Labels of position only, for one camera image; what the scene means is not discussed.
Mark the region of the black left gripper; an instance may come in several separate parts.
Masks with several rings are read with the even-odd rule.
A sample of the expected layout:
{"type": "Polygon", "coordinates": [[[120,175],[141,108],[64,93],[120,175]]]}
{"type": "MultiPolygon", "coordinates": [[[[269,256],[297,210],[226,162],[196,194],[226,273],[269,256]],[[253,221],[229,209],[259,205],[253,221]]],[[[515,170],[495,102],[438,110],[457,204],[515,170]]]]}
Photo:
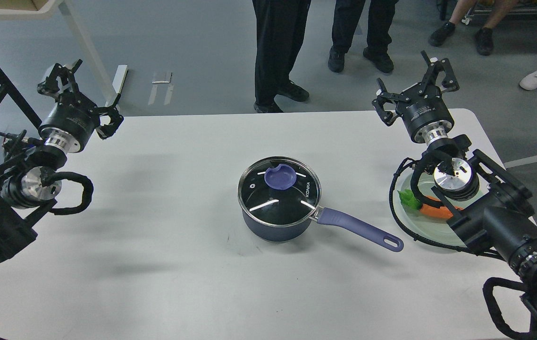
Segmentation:
{"type": "Polygon", "coordinates": [[[96,104],[81,93],[75,80],[75,72],[82,63],[83,60],[78,59],[71,67],[54,64],[48,67],[42,81],[36,86],[39,94],[58,101],[39,126],[39,134],[42,138],[48,138],[51,132],[60,130],[71,135],[73,141],[70,142],[68,153],[81,152],[94,130],[105,140],[113,136],[124,122],[124,117],[117,107],[120,93],[116,94],[111,105],[101,107],[95,107],[96,104]],[[109,117],[109,122],[101,125],[100,118],[104,116],[109,117]]]}

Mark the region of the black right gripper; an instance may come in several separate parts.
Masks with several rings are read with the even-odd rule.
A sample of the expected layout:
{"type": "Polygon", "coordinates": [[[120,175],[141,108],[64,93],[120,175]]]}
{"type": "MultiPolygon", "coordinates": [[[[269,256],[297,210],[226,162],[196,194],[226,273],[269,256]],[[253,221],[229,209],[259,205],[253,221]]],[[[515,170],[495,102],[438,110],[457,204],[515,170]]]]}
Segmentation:
{"type": "Polygon", "coordinates": [[[416,144],[425,144],[428,131],[443,128],[448,133],[454,120],[443,94],[459,90],[459,83],[448,58],[430,58],[426,51],[421,56],[427,71],[420,82],[416,82],[400,94],[389,92],[381,78],[377,79],[378,91],[372,105],[387,126],[401,118],[416,144]]]}

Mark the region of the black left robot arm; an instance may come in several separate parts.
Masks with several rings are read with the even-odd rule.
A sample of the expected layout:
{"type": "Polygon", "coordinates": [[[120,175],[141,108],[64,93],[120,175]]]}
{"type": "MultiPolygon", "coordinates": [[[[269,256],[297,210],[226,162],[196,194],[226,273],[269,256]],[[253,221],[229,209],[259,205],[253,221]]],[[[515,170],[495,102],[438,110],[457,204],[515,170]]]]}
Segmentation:
{"type": "Polygon", "coordinates": [[[94,186],[82,174],[61,171],[70,153],[84,150],[93,133],[102,139],[115,134],[124,118],[117,104],[98,106],[80,90],[75,73],[82,64],[48,68],[37,91],[55,101],[38,127],[38,138],[1,133],[5,139],[0,164],[0,263],[36,240],[34,225],[47,213],[81,213],[92,202],[94,186]]]}

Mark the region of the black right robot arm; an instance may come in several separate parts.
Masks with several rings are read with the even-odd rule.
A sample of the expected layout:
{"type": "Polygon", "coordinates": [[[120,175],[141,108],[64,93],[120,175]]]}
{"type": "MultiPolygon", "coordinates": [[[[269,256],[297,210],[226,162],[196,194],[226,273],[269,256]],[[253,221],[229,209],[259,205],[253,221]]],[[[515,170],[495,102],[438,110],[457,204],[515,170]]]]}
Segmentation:
{"type": "Polygon", "coordinates": [[[444,245],[413,232],[393,214],[396,223],[414,240],[477,256],[505,261],[519,282],[489,278],[483,295],[491,319],[508,338],[537,340],[537,226],[531,221],[532,192],[501,165],[476,149],[465,134],[449,137],[454,119],[443,94],[459,89],[448,59],[429,58],[421,52],[427,71],[421,81],[401,93],[391,93],[381,79],[372,104],[387,126],[401,118],[411,141],[425,144],[419,160],[406,158],[396,170],[389,192],[395,202],[395,185],[403,170],[413,170],[410,188],[398,192],[402,206],[418,212],[439,213],[463,246],[444,245]],[[505,322],[493,294],[501,287],[522,293],[520,299],[531,314],[529,331],[521,333],[505,322]]]}

